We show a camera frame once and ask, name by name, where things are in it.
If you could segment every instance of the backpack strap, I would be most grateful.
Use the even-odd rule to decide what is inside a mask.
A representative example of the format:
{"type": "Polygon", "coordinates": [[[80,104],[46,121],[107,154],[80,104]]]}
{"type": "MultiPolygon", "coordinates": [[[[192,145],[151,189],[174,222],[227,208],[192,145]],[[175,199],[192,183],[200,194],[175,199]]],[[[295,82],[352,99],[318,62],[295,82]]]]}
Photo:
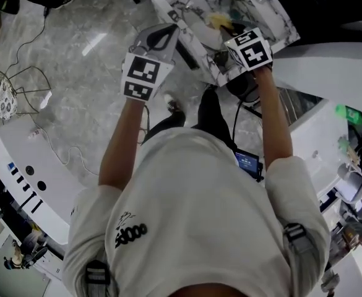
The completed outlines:
{"type": "Polygon", "coordinates": [[[307,296],[321,277],[319,251],[314,237],[299,223],[284,227],[284,248],[291,268],[292,297],[307,296]]]}
{"type": "Polygon", "coordinates": [[[105,248],[96,259],[86,265],[85,283],[88,297],[118,297],[116,282],[111,274],[106,259],[105,248]]]}

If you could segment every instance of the white desk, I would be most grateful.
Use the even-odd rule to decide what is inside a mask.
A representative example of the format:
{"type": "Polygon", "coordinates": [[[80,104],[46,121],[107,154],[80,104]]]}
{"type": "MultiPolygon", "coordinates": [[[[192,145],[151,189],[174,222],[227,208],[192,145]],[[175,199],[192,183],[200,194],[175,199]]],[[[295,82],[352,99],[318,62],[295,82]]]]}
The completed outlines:
{"type": "Polygon", "coordinates": [[[0,127],[0,179],[19,205],[35,192],[23,210],[56,242],[66,244],[74,201],[84,187],[58,160],[43,135],[30,137],[36,129],[29,115],[0,127]],[[27,174],[28,166],[33,174],[27,174]]]}
{"type": "Polygon", "coordinates": [[[338,140],[348,137],[347,120],[335,114],[336,105],[322,100],[290,126],[293,153],[306,162],[318,199],[339,182],[345,159],[338,140]]]}

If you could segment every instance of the marble tray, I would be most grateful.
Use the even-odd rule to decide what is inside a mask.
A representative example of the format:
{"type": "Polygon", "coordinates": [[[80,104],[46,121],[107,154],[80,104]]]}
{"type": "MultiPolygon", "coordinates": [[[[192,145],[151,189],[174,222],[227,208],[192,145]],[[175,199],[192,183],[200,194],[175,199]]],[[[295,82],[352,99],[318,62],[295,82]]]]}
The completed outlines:
{"type": "Polygon", "coordinates": [[[191,71],[201,81],[223,86],[243,73],[245,68],[229,59],[222,67],[214,54],[222,50],[222,36],[210,27],[211,14],[223,14],[232,20],[259,27],[276,53],[300,37],[278,0],[260,4],[256,0],[152,0],[161,22],[176,23],[179,39],[200,66],[191,71]]]}

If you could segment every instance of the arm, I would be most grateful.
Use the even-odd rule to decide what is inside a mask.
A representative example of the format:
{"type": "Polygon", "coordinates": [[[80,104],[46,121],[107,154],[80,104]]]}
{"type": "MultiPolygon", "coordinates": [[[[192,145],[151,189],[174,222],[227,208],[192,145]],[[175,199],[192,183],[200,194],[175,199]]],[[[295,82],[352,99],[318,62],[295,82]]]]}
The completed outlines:
{"type": "Polygon", "coordinates": [[[279,222],[303,225],[312,248],[300,254],[284,240],[295,296],[306,296],[328,260],[330,233],[304,161],[294,157],[287,119],[270,69],[255,70],[262,105],[267,195],[279,222]]]}
{"type": "Polygon", "coordinates": [[[127,99],[102,159],[98,185],[113,186],[122,191],[129,182],[144,105],[142,101],[127,99]]]}
{"type": "Polygon", "coordinates": [[[62,282],[72,296],[85,296],[86,265],[105,251],[106,227],[120,195],[114,187],[98,186],[77,196],[62,263],[62,282]]]}
{"type": "Polygon", "coordinates": [[[292,140],[270,69],[263,66],[254,72],[261,98],[263,151],[267,170],[276,159],[293,155],[292,140]]]}

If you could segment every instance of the black circle hole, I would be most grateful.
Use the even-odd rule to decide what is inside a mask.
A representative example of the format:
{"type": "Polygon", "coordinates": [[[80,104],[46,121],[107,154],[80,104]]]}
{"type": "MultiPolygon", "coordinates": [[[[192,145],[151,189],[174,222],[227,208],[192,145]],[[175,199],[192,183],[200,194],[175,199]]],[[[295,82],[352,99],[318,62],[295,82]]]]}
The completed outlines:
{"type": "Polygon", "coordinates": [[[25,167],[25,172],[26,172],[28,175],[32,176],[32,175],[34,174],[35,170],[33,169],[32,166],[29,166],[29,165],[28,165],[27,167],[25,167]]]}
{"type": "Polygon", "coordinates": [[[45,184],[43,181],[39,181],[39,182],[38,182],[38,188],[39,188],[41,191],[45,191],[45,190],[46,190],[46,184],[45,184]]]}

